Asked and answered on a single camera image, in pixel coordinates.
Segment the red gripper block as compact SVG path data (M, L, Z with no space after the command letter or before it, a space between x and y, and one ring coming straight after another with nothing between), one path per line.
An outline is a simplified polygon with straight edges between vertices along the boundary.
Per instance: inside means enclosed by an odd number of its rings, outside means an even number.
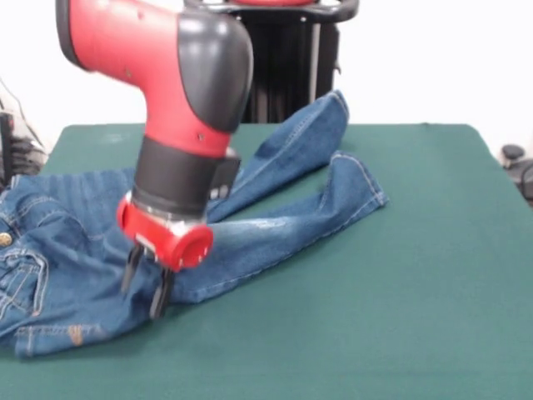
M149 312L150 319L157 320L164 315L169 304L174 272L183 268L195 268L207 257L213 245L213 232L205 223L172 222L155 217L134 204L131 192L127 192L118 205L117 224L136 243L127 256L122 293L130 288L144 248L165 267Z

